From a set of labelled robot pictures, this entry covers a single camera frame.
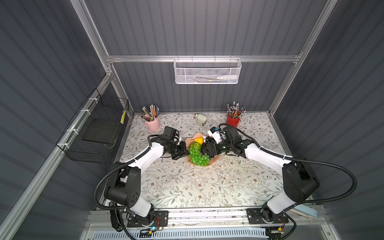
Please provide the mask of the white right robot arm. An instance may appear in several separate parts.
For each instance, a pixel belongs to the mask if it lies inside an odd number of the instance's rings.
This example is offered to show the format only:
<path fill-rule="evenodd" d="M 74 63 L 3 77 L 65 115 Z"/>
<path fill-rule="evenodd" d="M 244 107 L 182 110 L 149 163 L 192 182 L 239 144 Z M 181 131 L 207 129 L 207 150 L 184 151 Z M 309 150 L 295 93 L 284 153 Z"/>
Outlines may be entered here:
<path fill-rule="evenodd" d="M 262 205 L 261 215 L 267 224 L 276 221 L 283 212 L 303 204 L 320 186 L 309 163 L 270 151 L 231 125 L 223 129 L 210 128 L 202 151 L 210 157 L 232 152 L 235 156 L 259 162 L 282 176 L 283 188 Z"/>

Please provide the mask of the green grape bunch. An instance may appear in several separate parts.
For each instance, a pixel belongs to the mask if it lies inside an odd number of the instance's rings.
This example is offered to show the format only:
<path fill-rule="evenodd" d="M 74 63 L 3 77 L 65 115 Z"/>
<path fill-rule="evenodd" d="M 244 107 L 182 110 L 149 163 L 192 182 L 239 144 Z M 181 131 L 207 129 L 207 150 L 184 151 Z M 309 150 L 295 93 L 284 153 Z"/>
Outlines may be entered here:
<path fill-rule="evenodd" d="M 190 152 L 190 160 L 193 164 L 200 166 L 200 167 L 205 167 L 208 165 L 210 156 L 208 154 L 203 154 L 202 151 L 196 151 L 196 150 L 189 150 Z"/>

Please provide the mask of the pink faceted fruit bowl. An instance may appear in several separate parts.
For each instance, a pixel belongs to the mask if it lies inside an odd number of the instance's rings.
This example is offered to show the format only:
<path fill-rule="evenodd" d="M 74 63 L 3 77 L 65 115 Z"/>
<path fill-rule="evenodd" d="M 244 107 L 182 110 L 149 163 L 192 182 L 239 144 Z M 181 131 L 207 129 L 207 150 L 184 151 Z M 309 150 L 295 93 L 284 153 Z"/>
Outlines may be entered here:
<path fill-rule="evenodd" d="M 194 138 L 186 139 L 187 150 L 189 155 L 186 157 L 188 162 L 199 167 L 208 167 L 217 162 L 221 156 L 210 156 L 206 151 L 208 144 L 206 143 L 206 137 L 201 135 Z"/>

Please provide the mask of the yellow lemon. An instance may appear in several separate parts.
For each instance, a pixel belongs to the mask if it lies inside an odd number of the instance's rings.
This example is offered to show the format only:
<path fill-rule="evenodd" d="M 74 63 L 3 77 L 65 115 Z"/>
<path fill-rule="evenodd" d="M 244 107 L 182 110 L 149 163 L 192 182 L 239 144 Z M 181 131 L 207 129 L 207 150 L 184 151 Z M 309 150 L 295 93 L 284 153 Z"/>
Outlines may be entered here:
<path fill-rule="evenodd" d="M 204 143 L 204 138 L 203 137 L 198 137 L 194 139 L 194 142 L 198 143 L 200 146 L 203 145 Z"/>

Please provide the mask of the green custard apple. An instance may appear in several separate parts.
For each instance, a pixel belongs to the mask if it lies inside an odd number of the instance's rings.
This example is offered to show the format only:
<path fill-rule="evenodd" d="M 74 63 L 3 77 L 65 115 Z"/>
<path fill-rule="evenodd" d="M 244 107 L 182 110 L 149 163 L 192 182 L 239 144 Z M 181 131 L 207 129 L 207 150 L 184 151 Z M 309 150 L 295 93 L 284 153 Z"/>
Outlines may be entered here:
<path fill-rule="evenodd" d="M 189 150 L 201 151 L 201 145 L 198 142 L 192 142 L 189 146 Z"/>

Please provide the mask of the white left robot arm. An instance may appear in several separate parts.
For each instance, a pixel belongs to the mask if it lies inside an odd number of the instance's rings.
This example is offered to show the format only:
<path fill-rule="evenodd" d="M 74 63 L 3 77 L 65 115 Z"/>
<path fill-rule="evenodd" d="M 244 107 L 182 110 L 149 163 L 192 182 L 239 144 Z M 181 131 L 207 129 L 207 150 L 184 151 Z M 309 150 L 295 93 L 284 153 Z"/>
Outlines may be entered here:
<path fill-rule="evenodd" d="M 150 135 L 148 146 L 138 155 L 126 162 L 114 164 L 112 172 L 106 177 L 105 199 L 114 203 L 109 208 L 130 211 L 145 222 L 152 222 L 155 217 L 154 206 L 141 197 L 142 174 L 157 159 L 168 154 L 178 160 L 189 155 L 186 143 L 180 141 L 178 130 L 165 127 L 160 135 Z"/>

